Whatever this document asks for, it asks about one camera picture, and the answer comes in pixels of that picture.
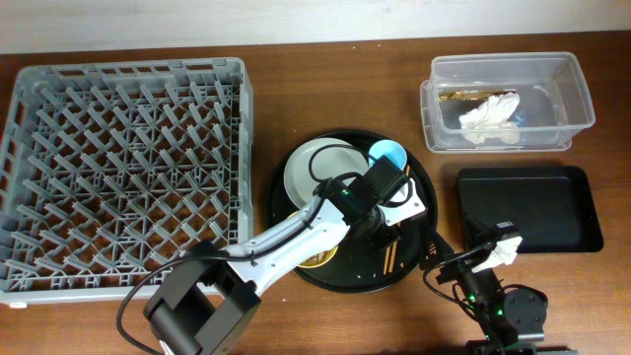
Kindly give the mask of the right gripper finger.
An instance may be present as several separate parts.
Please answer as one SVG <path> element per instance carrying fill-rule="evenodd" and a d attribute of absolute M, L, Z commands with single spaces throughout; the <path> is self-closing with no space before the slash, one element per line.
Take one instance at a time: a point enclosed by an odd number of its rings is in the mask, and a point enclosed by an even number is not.
<path fill-rule="evenodd" d="M 484 226 L 468 214 L 464 213 L 461 216 L 461 222 L 464 241 L 469 249 L 495 240 L 489 227 Z"/>
<path fill-rule="evenodd" d="M 420 226 L 421 258 L 419 267 L 427 270 L 431 266 L 448 259 L 454 250 L 445 239 L 428 223 Z"/>

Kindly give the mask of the light blue plastic cup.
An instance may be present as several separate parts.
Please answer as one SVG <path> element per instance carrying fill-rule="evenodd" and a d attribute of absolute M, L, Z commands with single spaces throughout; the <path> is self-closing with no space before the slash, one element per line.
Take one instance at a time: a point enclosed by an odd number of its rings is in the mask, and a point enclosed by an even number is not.
<path fill-rule="evenodd" d="M 380 140 L 374 143 L 369 150 L 369 167 L 371 167 L 382 156 L 387 157 L 400 169 L 407 165 L 406 150 L 393 140 Z"/>

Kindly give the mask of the grey round plate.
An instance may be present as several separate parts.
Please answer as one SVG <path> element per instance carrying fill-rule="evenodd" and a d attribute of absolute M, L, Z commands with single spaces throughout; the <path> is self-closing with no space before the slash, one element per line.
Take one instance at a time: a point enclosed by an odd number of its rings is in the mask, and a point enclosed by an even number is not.
<path fill-rule="evenodd" d="M 284 186 L 290 200 L 302 208 L 312 198 L 318 185 L 309 173 L 309 161 L 313 153 L 327 145 L 347 142 L 336 138 L 317 138 L 299 146 L 289 157 L 284 170 Z M 336 178 L 355 172 L 363 175 L 368 170 L 366 158 L 358 151 L 345 148 L 329 148 L 319 152 L 312 164 L 317 178 Z"/>

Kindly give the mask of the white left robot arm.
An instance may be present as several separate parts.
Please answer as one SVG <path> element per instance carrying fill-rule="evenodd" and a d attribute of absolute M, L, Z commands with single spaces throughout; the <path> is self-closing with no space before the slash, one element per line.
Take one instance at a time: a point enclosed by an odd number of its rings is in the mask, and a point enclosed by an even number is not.
<path fill-rule="evenodd" d="M 381 157 L 364 174 L 325 179 L 306 206 L 245 243 L 222 249 L 200 243 L 167 263 L 170 274 L 144 316 L 165 354 L 225 354 L 261 295 L 288 272 L 371 217 L 392 227 L 425 211 L 413 179 Z"/>

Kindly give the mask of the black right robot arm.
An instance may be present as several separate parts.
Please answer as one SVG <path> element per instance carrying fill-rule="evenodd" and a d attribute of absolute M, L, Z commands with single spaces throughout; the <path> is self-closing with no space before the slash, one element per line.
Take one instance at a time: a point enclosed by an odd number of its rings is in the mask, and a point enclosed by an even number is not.
<path fill-rule="evenodd" d="M 507 319 L 509 297 L 493 268 L 510 264 L 517 257 L 522 242 L 519 228 L 509 221 L 491 228 L 474 223 L 482 243 L 456 253 L 424 217 L 414 216 L 403 223 L 414 225 L 412 231 L 425 249 L 419 262 L 424 285 L 459 306 L 483 330 L 486 339 L 475 344 L 473 350 L 479 354 L 504 354 L 515 346 L 519 333 Z"/>

